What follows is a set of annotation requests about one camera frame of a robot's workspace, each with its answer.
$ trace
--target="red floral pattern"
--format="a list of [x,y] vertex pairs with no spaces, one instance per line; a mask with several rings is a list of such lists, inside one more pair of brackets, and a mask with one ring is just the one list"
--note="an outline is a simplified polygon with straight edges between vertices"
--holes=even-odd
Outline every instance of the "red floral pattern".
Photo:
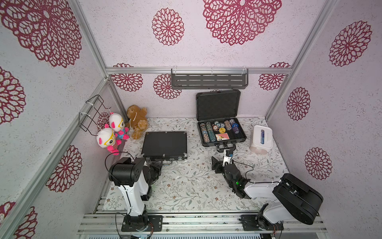
[[99,116],[98,116],[98,120],[97,120],[97,130],[100,131],[101,129],[103,129],[105,127],[105,124],[108,124],[109,123],[109,114],[107,112],[102,112]]
[[45,185],[50,191],[64,192],[74,185],[81,173],[81,168],[81,153],[74,145],[71,145]]
[[17,228],[14,239],[31,239],[36,233],[37,213],[35,207],[29,209],[29,213],[24,217],[23,222]]
[[6,202],[0,206],[0,225],[3,223],[4,218],[8,215],[9,211],[15,205],[15,202]]
[[305,155],[305,166],[316,179],[326,179],[332,173],[332,161],[321,148],[311,148]]
[[[286,62],[277,62],[270,67],[290,67]],[[284,74],[261,74],[259,78],[259,85],[266,90],[274,90],[280,87],[281,82],[284,80]]]
[[286,111],[293,120],[300,120],[308,113],[310,107],[310,95],[305,88],[294,89],[286,102]]
[[281,0],[203,0],[203,16],[221,43],[243,45],[273,22]]
[[174,99],[180,95],[181,89],[171,87],[171,75],[161,74],[154,80],[154,91],[164,99]]
[[[129,64],[118,63],[113,67],[132,67]],[[114,74],[112,79],[119,88],[125,91],[137,91],[143,85],[143,79],[141,74]]]
[[335,37],[330,48],[329,60],[343,67],[354,62],[367,49],[372,31],[366,21],[353,22]]
[[66,68],[79,58],[82,37],[66,0],[0,0],[0,15],[37,59]]
[[178,43],[185,32],[179,13],[173,9],[162,8],[152,20],[152,30],[155,38],[163,45],[171,46]]
[[19,80],[0,67],[0,125],[18,118],[25,104],[24,88]]

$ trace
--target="open black case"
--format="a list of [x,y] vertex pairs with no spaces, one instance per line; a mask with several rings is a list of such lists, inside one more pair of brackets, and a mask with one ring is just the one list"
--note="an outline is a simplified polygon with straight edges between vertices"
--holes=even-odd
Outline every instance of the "open black case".
[[[226,91],[202,92],[196,95],[196,118],[198,120],[198,131],[200,140],[204,147],[216,146],[218,152],[222,153],[224,149],[235,150],[236,143],[244,142],[247,139],[239,120],[236,118],[239,108],[240,91],[237,89]],[[235,134],[233,130],[227,130],[229,136],[227,140],[205,143],[200,128],[200,124],[215,121],[224,122],[234,119],[238,124],[239,133]]]

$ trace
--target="pink plush toy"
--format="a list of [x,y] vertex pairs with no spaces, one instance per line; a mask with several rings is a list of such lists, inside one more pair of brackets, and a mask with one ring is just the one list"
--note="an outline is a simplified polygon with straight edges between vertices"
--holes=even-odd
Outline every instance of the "pink plush toy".
[[96,140],[98,145],[101,148],[106,148],[110,153],[114,153],[114,155],[118,155],[118,145],[122,143],[121,140],[116,140],[114,131],[110,128],[104,128],[100,132],[98,132],[96,136]]
[[111,113],[109,117],[109,124],[105,124],[105,128],[111,127],[115,133],[116,138],[127,140],[129,136],[127,132],[129,131],[128,127],[125,127],[123,118],[120,114]]

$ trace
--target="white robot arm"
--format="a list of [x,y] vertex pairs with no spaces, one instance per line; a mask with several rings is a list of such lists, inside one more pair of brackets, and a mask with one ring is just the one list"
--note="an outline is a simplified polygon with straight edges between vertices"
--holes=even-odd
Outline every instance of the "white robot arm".
[[127,214],[121,231],[146,230],[149,224],[146,206],[143,201],[151,196],[151,185],[160,176],[162,162],[147,166],[144,158],[131,162],[130,158],[121,158],[109,169],[109,180],[121,190],[127,205]]
[[233,151],[224,150],[223,161],[212,157],[212,169],[222,173],[229,187],[240,198],[272,198],[278,202],[265,204],[256,215],[252,224],[261,230],[273,230],[274,224],[282,228],[281,221],[296,218],[302,223],[313,224],[321,206],[323,197],[320,193],[297,179],[292,174],[284,174],[275,182],[250,182],[241,176],[240,171],[232,160]]

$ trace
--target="floral tablecloth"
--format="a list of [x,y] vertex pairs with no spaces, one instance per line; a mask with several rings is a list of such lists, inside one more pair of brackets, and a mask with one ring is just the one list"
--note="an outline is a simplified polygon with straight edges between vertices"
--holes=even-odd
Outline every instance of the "floral tablecloth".
[[[174,161],[163,166],[162,175],[152,185],[152,195],[145,202],[148,210],[171,211],[222,211],[222,210],[259,210],[265,203],[273,202],[269,198],[240,199],[227,186],[222,174],[211,170],[211,156],[222,160],[223,153],[215,147],[205,148],[197,130],[195,118],[149,118],[147,131],[187,131],[188,160]],[[267,155],[252,153],[249,142],[254,125],[267,126],[263,117],[239,118],[247,135],[247,140],[236,144],[233,159],[251,165],[254,170],[247,177],[257,182],[276,180],[287,171],[280,151],[274,142],[274,148]],[[128,139],[124,151],[134,157],[141,154],[143,138]],[[252,168],[236,164],[241,174]],[[124,210],[126,208],[122,194],[112,183],[104,203],[104,210]]]

